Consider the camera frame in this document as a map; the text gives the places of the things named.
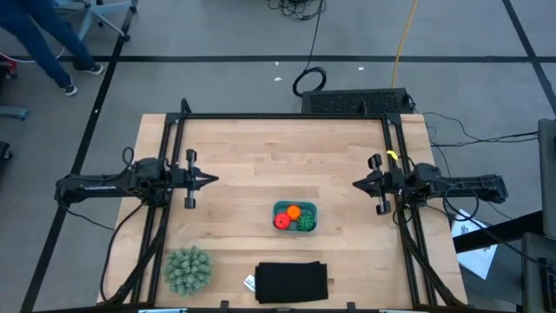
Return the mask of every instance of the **yellow cable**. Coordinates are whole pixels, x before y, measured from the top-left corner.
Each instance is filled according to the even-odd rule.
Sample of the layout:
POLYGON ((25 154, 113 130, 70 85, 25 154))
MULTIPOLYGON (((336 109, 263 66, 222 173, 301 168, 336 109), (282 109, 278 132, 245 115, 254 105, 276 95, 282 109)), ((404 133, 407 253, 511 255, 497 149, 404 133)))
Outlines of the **yellow cable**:
POLYGON ((394 88, 396 85, 396 78, 398 76, 398 62, 400 60, 400 54, 403 50, 403 44, 406 42, 407 33, 409 32, 409 28, 411 28, 411 22, 414 19, 415 9, 417 8, 417 3, 419 0, 414 0, 414 6, 411 8, 411 13, 409 13, 409 18, 406 22, 406 28, 403 30, 403 36, 401 37, 400 46, 398 46, 398 53, 396 53, 396 61, 394 63, 394 73, 392 75, 392 85, 390 88, 394 88))

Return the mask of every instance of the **spiky green ball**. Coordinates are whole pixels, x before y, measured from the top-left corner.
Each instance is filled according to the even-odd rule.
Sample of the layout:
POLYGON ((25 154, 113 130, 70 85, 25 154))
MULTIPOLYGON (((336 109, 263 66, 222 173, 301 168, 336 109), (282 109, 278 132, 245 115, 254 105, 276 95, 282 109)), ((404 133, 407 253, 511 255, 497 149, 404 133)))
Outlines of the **spiky green ball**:
POLYGON ((176 250, 168 256, 164 280, 170 291, 190 296, 210 283, 212 260, 210 255, 193 246, 176 250))

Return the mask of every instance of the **sneaker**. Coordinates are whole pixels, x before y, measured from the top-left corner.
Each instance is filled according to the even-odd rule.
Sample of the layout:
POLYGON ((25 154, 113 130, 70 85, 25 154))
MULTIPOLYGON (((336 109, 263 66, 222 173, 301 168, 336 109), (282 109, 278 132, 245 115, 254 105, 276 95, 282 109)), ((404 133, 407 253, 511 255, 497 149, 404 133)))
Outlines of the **sneaker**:
POLYGON ((68 97, 72 97, 78 92, 77 87, 73 84, 73 81, 69 85, 62 87, 62 91, 68 97))
POLYGON ((82 70, 92 75, 101 75, 104 72, 104 67, 100 63, 94 63, 88 70, 82 70))

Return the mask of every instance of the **person's leg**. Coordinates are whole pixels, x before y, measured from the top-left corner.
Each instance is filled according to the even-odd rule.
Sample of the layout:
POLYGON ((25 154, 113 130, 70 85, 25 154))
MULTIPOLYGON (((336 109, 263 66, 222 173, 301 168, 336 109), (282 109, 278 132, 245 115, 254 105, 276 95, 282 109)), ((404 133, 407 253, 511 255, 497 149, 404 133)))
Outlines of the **person's leg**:
POLYGON ((78 70, 89 70, 95 65, 87 47, 79 40, 76 33, 54 11, 53 0, 19 0, 23 7, 57 41, 77 57, 74 66, 78 70))
POLYGON ((24 12, 19 0, 0 0, 0 26, 17 37, 36 63, 60 87, 71 84, 71 78, 63 70, 44 41, 43 35, 24 12))

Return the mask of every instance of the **white label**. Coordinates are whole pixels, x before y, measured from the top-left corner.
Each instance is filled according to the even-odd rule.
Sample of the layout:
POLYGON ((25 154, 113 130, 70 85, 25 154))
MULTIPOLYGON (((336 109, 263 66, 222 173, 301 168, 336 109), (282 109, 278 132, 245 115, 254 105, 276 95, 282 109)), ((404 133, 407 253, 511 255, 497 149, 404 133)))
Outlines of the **white label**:
POLYGON ((251 291, 255 292, 255 278, 253 275, 247 276, 243 281, 243 284, 247 286, 251 291))

